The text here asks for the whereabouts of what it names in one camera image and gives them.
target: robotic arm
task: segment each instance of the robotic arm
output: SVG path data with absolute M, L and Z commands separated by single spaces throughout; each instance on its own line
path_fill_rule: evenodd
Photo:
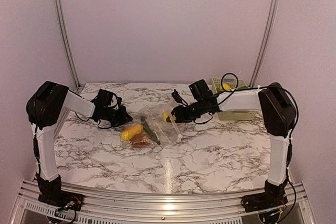
M 111 106 L 113 97 L 117 103 Z M 41 192 L 39 201 L 61 208 L 71 207 L 74 210 L 80 210 L 82 204 L 82 195 L 61 190 L 54 151 L 54 132 L 61 110 L 65 108 L 74 111 L 95 122 L 106 120 L 111 123 L 111 127 L 115 127 L 132 121 L 121 101 L 116 94 L 101 89 L 90 102 L 70 91 L 68 87 L 50 81 L 45 82 L 29 99 L 26 110 L 34 133 L 34 155 L 38 163 L 37 182 Z
M 292 150 L 290 131 L 296 124 L 297 108 L 281 85 L 272 83 L 263 88 L 213 94 L 206 82 L 200 80 L 191 84 L 189 88 L 197 100 L 190 105 L 185 103 L 176 90 L 172 93 L 176 102 L 184 104 L 172 110 L 176 123 L 195 121 L 205 113 L 212 115 L 228 110 L 262 110 L 265 127 L 271 140 L 270 170 L 265 181 L 265 192 L 244 196 L 241 203 L 246 212 L 286 204 L 287 167 Z

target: marble table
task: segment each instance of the marble table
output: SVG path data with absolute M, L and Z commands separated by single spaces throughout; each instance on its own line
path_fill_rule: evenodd
M 188 102 L 185 84 L 88 83 L 81 95 L 93 99 L 99 89 L 123 98 L 134 115 L 145 105 L 164 105 L 176 89 Z M 100 130 L 70 112 L 55 142 L 63 182 L 140 193 L 199 194 L 264 186 L 270 141 L 261 115 L 249 122 L 183 124 L 174 146 L 130 150 L 120 146 L 120 129 Z

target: white wall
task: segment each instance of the white wall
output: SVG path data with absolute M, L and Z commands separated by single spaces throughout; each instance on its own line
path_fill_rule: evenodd
M 336 0 L 280 0 L 259 83 L 297 99 L 291 170 L 303 180 L 317 223 L 336 222 Z
M 26 103 L 46 80 L 72 86 L 53 0 L 0 0 L 0 222 L 35 169 Z
M 82 83 L 249 80 L 270 0 L 62 0 Z

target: metal frame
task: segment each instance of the metal frame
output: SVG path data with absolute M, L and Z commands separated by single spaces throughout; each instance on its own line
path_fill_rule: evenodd
M 60 32 L 61 32 L 62 41 L 63 41 L 68 65 L 69 65 L 69 68 L 70 68 L 71 77 L 72 77 L 72 80 L 74 82 L 75 87 L 79 88 L 80 87 L 80 82 L 79 82 L 79 78 L 78 78 L 78 75 L 77 75 L 75 62 L 73 61 L 74 59 L 72 57 L 72 52 L 71 52 L 70 43 L 69 43 L 69 39 L 68 39 L 68 35 L 67 35 L 67 30 L 66 30 L 66 25 L 65 25 L 61 0 L 55 0 L 55 6 L 56 6 L 56 14 L 57 14 L 57 19 L 58 19 L 58 25 L 59 25 L 59 29 L 60 29 Z
M 238 191 L 232 193 L 167 195 L 152 193 L 130 193 L 126 191 L 104 190 L 63 183 L 64 190 L 83 194 L 81 212 L 76 223 L 225 223 L 257 212 L 245 213 L 240 205 L 243 195 L 260 193 L 264 189 Z M 309 215 L 310 206 L 302 183 L 295 185 L 297 202 L 305 206 L 302 214 L 305 223 L 314 223 Z M 288 205 L 293 204 L 294 194 L 286 187 Z M 54 215 L 56 207 L 39 202 L 39 189 L 36 182 L 24 181 L 16 200 L 10 224 L 21 222 L 25 209 Z M 72 212 L 62 212 L 61 218 L 72 219 Z
M 268 46 L 268 42 L 269 42 L 269 37 L 274 25 L 274 21 L 277 15 L 277 10 L 278 10 L 278 6 L 279 6 L 279 0 L 271 0 L 271 5 L 269 8 L 269 13 L 268 13 L 268 18 L 267 18 L 267 23 L 266 23 L 266 28 L 265 28 L 265 32 L 264 32 L 264 36 L 262 38 L 262 42 L 261 42 L 261 46 L 260 46 L 260 50 L 259 50 L 259 54 L 258 54 L 258 58 L 256 61 L 256 65 L 254 67 L 253 70 L 253 74 L 249 83 L 250 87 L 254 87 L 256 85 L 256 82 L 258 80 L 260 71 L 261 71 L 261 67 L 263 65 L 264 59 L 265 59 L 265 55 L 266 55 L 266 50 L 267 50 L 267 46 Z
M 73 61 L 74 59 L 73 59 L 73 56 L 72 56 L 70 43 L 69 43 L 69 39 L 68 39 L 68 35 L 67 35 L 66 24 L 65 24 L 65 19 L 64 19 L 64 15 L 63 15 L 61 0 L 55 0 L 55 5 L 56 5 L 56 13 L 57 13 L 57 18 L 58 18 L 59 28 L 60 28 L 61 35 L 62 35 L 63 45 L 64 45 L 64 48 L 65 48 L 66 57 L 67 57 L 70 73 L 71 73 L 71 76 L 72 76 L 72 80 L 73 80 L 76 88 L 80 88 L 81 83 L 80 83 L 79 77 L 77 75 L 75 62 Z M 270 37 L 271 31 L 272 31 L 274 21 L 275 21 L 275 17 L 276 17 L 276 13 L 277 13 L 277 10 L 278 10 L 278 5 L 279 5 L 279 0 L 271 0 L 270 9 L 269 9 L 269 13 L 268 13 L 268 18 L 267 18 L 267 22 L 266 22 L 265 32 L 264 32 L 264 35 L 263 35 L 263 38 L 262 38 L 262 42 L 261 42 L 261 45 L 260 45 L 260 49 L 259 49 L 258 57 L 257 57 L 257 60 L 256 60 L 256 64 L 255 64 L 255 67 L 254 67 L 254 70 L 253 70 L 253 74 L 252 74 L 252 77 L 251 77 L 250 82 L 249 82 L 250 87 L 255 86 L 255 84 L 257 82 L 257 79 L 259 77 L 259 73 L 260 73 L 263 61 L 265 59 L 269 37 Z

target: white arm segment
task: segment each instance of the white arm segment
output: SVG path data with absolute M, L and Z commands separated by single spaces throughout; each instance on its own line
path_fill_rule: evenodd
M 78 114 L 90 118 L 93 115 L 95 105 L 85 100 L 81 96 L 68 91 L 63 103 L 63 108 L 74 111 Z M 44 180 L 52 181 L 58 177 L 57 165 L 55 160 L 54 149 L 54 132 L 56 125 L 44 127 L 42 130 L 37 129 L 36 138 L 40 154 L 41 171 L 40 176 Z
M 260 90 L 237 91 L 225 102 L 219 105 L 221 111 L 227 110 L 261 110 L 258 92 Z M 217 102 L 220 103 L 230 95 L 229 92 L 220 94 Z M 279 186 L 286 179 L 286 161 L 289 139 L 282 136 L 270 135 L 271 159 L 268 173 L 268 182 Z

